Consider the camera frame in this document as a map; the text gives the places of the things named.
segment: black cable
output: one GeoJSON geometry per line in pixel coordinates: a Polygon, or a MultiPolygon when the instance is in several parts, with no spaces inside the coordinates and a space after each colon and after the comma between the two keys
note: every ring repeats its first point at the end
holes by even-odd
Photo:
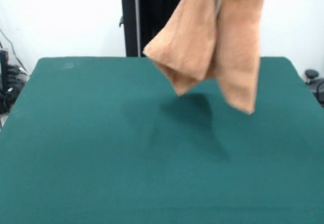
{"type": "Polygon", "coordinates": [[[2,29],[0,28],[0,33],[3,35],[3,37],[9,42],[9,44],[11,45],[11,50],[12,50],[12,53],[15,55],[18,63],[20,64],[20,66],[27,72],[26,68],[24,67],[24,65],[21,63],[21,61],[18,59],[17,55],[16,55],[16,52],[15,52],[15,48],[14,48],[14,45],[12,44],[11,40],[8,39],[8,37],[4,34],[4,32],[2,31],[2,29]]]}

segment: felt surface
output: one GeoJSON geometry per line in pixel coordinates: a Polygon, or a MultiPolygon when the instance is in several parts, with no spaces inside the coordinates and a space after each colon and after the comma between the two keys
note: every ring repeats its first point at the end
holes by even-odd
{"type": "Polygon", "coordinates": [[[0,223],[324,223],[323,129],[285,58],[251,116],[147,59],[41,59],[0,133],[0,223]]]}

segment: towel fold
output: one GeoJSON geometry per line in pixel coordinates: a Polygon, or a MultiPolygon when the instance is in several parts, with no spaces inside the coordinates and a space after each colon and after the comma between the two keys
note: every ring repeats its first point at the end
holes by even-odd
{"type": "Polygon", "coordinates": [[[252,114],[263,0],[181,0],[144,54],[181,96],[204,79],[215,78],[225,100],[252,114]]]}

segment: cloth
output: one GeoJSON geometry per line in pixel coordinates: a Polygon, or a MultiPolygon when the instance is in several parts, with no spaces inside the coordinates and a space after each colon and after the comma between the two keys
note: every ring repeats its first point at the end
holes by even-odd
{"type": "Polygon", "coordinates": [[[323,224],[324,110],[285,58],[258,90],[248,116],[147,58],[41,59],[0,132],[0,223],[323,224]]]}
{"type": "Polygon", "coordinates": [[[165,27],[144,48],[178,95],[216,78],[226,101],[254,112],[263,0],[181,0],[165,27]]]}

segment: black chair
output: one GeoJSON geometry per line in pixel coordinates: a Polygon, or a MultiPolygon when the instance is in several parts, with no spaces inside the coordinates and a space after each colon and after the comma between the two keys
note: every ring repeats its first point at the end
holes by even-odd
{"type": "Polygon", "coordinates": [[[318,102],[324,107],[324,78],[318,78],[319,73],[315,70],[306,70],[306,84],[312,91],[318,102]]]}
{"type": "Polygon", "coordinates": [[[148,42],[165,26],[180,0],[122,0],[126,56],[143,57],[148,42]]]}

